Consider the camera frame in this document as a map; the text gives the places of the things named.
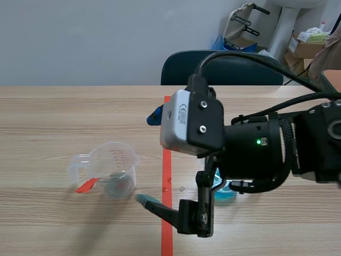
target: plastic measuring cup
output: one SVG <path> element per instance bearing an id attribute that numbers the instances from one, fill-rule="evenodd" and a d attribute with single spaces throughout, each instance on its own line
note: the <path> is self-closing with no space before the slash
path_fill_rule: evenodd
<path id="1" fill-rule="evenodd" d="M 79 169 L 85 169 L 89 178 L 99 178 L 99 186 L 111 198 L 123 198 L 136 186 L 136 165 L 139 157 L 132 148 L 121 142 L 108 142 L 89 154 L 73 156 L 68 167 L 72 183 L 79 183 Z"/>

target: table surface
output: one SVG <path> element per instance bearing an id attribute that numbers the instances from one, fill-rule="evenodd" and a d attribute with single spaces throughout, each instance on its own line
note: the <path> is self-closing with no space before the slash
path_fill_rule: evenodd
<path id="1" fill-rule="evenodd" d="M 0 87 L 0 255 L 161 254 L 161 221 L 134 196 L 74 193 L 72 155 L 108 141 L 141 157 L 136 193 L 161 197 L 159 127 L 146 117 L 176 86 Z M 298 86 L 217 86 L 225 122 L 310 93 Z M 305 110 L 320 101 L 286 111 Z M 196 199 L 200 161 L 172 153 L 173 208 Z M 215 207 L 215 232 L 173 232 L 174 255 L 340 255 L 340 190 L 290 177 L 266 194 Z"/>
<path id="2" fill-rule="evenodd" d="M 326 70 L 323 74 L 332 86 L 341 92 L 341 70 Z"/>

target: red tape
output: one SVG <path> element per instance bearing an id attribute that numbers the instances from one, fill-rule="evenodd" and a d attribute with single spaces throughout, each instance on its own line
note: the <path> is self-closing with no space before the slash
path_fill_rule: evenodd
<path id="1" fill-rule="evenodd" d="M 170 96 L 165 96 L 165 102 L 170 99 Z M 172 155 L 165 148 L 162 161 L 162 204 L 172 208 Z M 164 220 L 161 224 L 161 256 L 173 256 L 173 227 Z"/>

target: chair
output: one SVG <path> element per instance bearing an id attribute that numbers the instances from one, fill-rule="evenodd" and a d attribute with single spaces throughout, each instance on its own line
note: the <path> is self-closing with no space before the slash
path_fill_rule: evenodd
<path id="1" fill-rule="evenodd" d="M 213 52 L 185 51 L 173 54 L 164 64 L 161 85 L 187 85 L 188 78 L 200 61 Z M 257 56 L 280 66 L 270 57 Z M 276 71 L 236 57 L 213 60 L 204 70 L 204 77 L 208 85 L 283 85 L 283 76 Z"/>

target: cup handle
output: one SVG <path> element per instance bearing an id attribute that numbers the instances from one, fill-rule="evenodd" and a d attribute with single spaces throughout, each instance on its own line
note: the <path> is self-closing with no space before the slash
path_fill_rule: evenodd
<path id="1" fill-rule="evenodd" d="M 68 166 L 69 178 L 73 184 L 79 183 L 79 169 L 87 169 L 89 166 L 90 154 L 75 155 Z"/>

